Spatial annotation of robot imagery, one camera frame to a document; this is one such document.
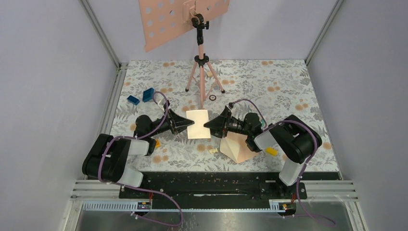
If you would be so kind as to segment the beige lined letter paper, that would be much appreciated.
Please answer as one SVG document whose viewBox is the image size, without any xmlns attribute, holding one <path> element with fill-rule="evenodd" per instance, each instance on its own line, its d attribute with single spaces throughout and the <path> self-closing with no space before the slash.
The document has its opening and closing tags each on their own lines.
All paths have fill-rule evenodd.
<svg viewBox="0 0 408 231">
<path fill-rule="evenodd" d="M 187 119 L 194 122 L 187 127 L 188 139 L 209 139 L 211 138 L 210 129 L 205 128 L 204 124 L 209 121 L 207 110 L 190 110 L 186 112 Z"/>
</svg>

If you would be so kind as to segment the tan paper envelope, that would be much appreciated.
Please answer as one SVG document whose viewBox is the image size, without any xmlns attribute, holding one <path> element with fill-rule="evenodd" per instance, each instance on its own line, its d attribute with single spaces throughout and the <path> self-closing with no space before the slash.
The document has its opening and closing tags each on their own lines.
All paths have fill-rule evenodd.
<svg viewBox="0 0 408 231">
<path fill-rule="evenodd" d="M 228 132 L 227 136 L 220 140 L 220 152 L 237 164 L 254 158 L 258 153 L 248 148 L 246 138 L 245 135 Z"/>
</svg>

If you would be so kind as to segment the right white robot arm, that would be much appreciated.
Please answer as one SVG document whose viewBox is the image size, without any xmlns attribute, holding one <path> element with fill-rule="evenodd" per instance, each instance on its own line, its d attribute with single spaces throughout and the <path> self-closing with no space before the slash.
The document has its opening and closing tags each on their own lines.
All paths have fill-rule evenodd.
<svg viewBox="0 0 408 231">
<path fill-rule="evenodd" d="M 319 134 L 295 115 L 262 129 L 258 114 L 247 113 L 243 120 L 239 120 L 226 106 L 220 115 L 204 123 L 204 127 L 218 138 L 224 138 L 230 132 L 245 135 L 246 146 L 256 153 L 279 145 L 288 157 L 279 173 L 280 182 L 276 185 L 276 192 L 282 198 L 288 198 L 295 192 L 294 184 L 303 174 L 306 161 L 322 145 Z"/>
</svg>

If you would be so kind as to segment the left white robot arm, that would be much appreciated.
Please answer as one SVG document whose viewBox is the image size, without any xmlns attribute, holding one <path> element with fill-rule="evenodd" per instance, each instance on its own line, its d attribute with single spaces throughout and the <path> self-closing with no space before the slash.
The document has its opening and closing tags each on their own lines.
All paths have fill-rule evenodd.
<svg viewBox="0 0 408 231">
<path fill-rule="evenodd" d="M 82 165 L 82 173 L 103 182 L 131 186 L 138 198 L 149 193 L 149 185 L 143 174 L 127 165 L 129 155 L 150 156 L 156 147 L 153 136 L 166 131 L 177 135 L 194 124 L 194 121 L 177 115 L 172 109 L 155 121 L 149 116 L 137 117 L 133 137 L 114 137 L 101 133 L 94 142 Z"/>
</svg>

